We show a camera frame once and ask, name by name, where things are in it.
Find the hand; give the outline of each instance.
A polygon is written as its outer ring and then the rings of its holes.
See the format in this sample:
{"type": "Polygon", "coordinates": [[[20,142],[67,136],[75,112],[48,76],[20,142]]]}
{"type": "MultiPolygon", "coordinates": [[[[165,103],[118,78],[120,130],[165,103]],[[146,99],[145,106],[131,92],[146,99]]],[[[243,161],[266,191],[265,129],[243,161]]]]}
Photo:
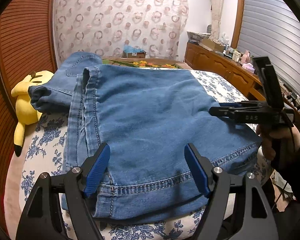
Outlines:
{"type": "MultiPolygon", "coordinates": [[[[262,153],[266,159],[272,161],[275,157],[275,151],[272,148],[272,139],[286,140],[288,151],[293,154],[292,137],[288,127],[271,130],[269,126],[258,124],[256,134],[260,135],[262,138],[262,153]]],[[[295,126],[292,127],[292,134],[295,143],[295,151],[297,152],[300,149],[300,132],[295,126]]]]}

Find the blue denim jeans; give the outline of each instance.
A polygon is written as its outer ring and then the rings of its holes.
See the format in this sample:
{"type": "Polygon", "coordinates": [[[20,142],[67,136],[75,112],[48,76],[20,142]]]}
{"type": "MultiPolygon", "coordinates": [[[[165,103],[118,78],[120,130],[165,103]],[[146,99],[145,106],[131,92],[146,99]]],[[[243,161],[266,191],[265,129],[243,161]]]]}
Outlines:
{"type": "Polygon", "coordinates": [[[190,71],[89,65],[76,79],[63,171],[109,144],[98,196],[89,199],[93,217],[143,223],[205,205],[184,159],[189,142],[232,174],[253,168],[260,138],[245,124],[211,116],[218,103],[190,71]]]}
{"type": "Polygon", "coordinates": [[[102,64],[102,59],[97,54],[71,54],[47,83],[29,87],[31,105],[41,113],[69,112],[77,74],[82,74],[87,66],[98,64],[102,64]]]}

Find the black ear tip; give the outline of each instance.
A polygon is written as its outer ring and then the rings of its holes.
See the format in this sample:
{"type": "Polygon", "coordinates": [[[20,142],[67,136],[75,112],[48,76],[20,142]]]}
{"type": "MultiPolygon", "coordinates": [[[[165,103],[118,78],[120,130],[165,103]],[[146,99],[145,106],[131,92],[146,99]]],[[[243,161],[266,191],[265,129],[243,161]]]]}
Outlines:
{"type": "Polygon", "coordinates": [[[22,152],[22,146],[20,145],[14,145],[14,152],[16,153],[16,156],[19,157],[21,155],[22,152]]]}

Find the floral bed sheet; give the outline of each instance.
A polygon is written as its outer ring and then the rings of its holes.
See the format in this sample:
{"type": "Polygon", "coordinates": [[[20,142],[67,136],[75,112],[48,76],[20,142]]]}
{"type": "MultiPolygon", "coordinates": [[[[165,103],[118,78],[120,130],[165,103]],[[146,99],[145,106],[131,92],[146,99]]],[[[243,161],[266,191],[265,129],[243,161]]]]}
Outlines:
{"type": "MultiPolygon", "coordinates": [[[[178,71],[175,69],[160,70],[178,71]]],[[[206,92],[213,96],[215,100],[219,102],[246,100],[235,87],[221,76],[205,71],[190,71],[206,92]]],[[[25,156],[25,162],[19,184],[19,205],[21,210],[35,181],[42,172],[47,171],[51,176],[61,174],[63,150],[67,136],[67,120],[67,114],[43,114],[37,123],[35,131],[30,135],[31,141],[24,145],[23,151],[26,151],[23,155],[25,156]]],[[[256,125],[250,125],[250,127],[255,130],[256,125]]],[[[272,172],[270,163],[260,151],[258,153],[258,163],[256,163],[253,172],[261,184],[266,182],[272,172]]],[[[233,198],[229,198],[228,203],[230,204],[228,206],[233,205],[233,200],[233,198]]],[[[185,239],[193,234],[203,212],[204,208],[195,210],[183,217],[151,224],[117,225],[100,221],[96,221],[96,224],[105,240],[185,239]]],[[[62,214],[68,236],[72,239],[77,239],[69,213],[63,210],[62,214]]]]}

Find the wooden window frame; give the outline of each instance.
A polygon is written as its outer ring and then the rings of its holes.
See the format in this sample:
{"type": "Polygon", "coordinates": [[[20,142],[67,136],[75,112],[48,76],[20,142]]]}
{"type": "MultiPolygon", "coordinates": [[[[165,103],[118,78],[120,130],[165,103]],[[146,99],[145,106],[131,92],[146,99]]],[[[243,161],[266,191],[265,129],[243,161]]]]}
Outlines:
{"type": "Polygon", "coordinates": [[[235,19],[234,32],[231,42],[232,48],[237,48],[239,36],[241,32],[242,18],[243,18],[244,0],[238,0],[237,16],[235,19]]]}

